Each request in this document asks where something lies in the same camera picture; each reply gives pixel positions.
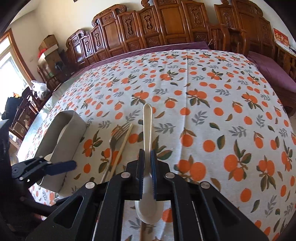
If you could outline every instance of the table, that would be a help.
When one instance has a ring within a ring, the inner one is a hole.
[[[138,121],[144,103],[153,106],[152,140],[159,160],[189,182],[210,182],[270,240],[279,235],[294,212],[296,138],[262,74],[244,56],[228,52],[163,51],[83,73],[26,146],[26,158],[33,157],[56,114],[74,109],[88,124],[73,157],[77,169],[67,173],[59,193],[32,186],[35,200],[51,205],[89,180],[99,183],[110,157],[111,132],[126,122],[135,127],[116,172],[136,160],[143,147]],[[99,139],[93,142],[95,135]],[[145,240],[172,240],[169,205],[158,223],[146,226]],[[126,202],[122,240],[130,235],[138,240],[140,225],[133,203]]]

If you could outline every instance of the chopsticks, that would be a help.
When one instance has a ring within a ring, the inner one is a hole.
[[[130,127],[129,127],[129,129],[128,129],[128,131],[127,131],[125,137],[124,137],[123,143],[122,143],[122,145],[121,145],[121,147],[120,147],[120,149],[119,149],[119,152],[118,152],[118,154],[117,154],[117,156],[116,156],[116,158],[115,158],[114,164],[113,164],[112,169],[111,169],[111,171],[110,171],[110,173],[111,173],[111,178],[112,178],[112,176],[113,176],[113,174],[114,174],[114,172],[115,172],[115,168],[116,168],[117,163],[118,163],[118,161],[119,161],[120,155],[121,155],[122,152],[123,152],[124,146],[125,146],[125,144],[126,144],[126,141],[128,140],[128,137],[129,137],[129,135],[130,135],[130,133],[131,133],[132,128],[133,128],[133,124],[130,124]]]

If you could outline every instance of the wooden carved headboard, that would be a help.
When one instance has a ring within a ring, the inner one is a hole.
[[[116,4],[97,14],[94,28],[78,30],[67,42],[69,61],[77,69],[134,50],[177,43],[206,41],[229,51],[224,24],[210,25],[204,3],[193,0],[142,0],[140,11]]]
[[[215,4],[219,23],[229,28],[246,30],[250,40],[250,50],[262,55],[274,57],[274,37],[270,22],[263,17],[263,12],[249,0],[227,0],[223,4]]]

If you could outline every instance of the red poster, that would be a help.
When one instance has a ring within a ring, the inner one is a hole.
[[[283,34],[281,31],[279,31],[279,30],[277,30],[275,28],[274,28],[274,39],[278,43],[281,43],[281,45],[283,45],[283,47],[289,49],[289,39],[288,39],[288,37],[285,34]]]

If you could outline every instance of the cardboard box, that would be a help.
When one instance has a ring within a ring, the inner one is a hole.
[[[54,46],[55,44],[59,45],[55,36],[52,35],[48,35],[41,43],[41,45],[39,46],[39,51],[41,51],[42,49],[49,49],[50,47]]]

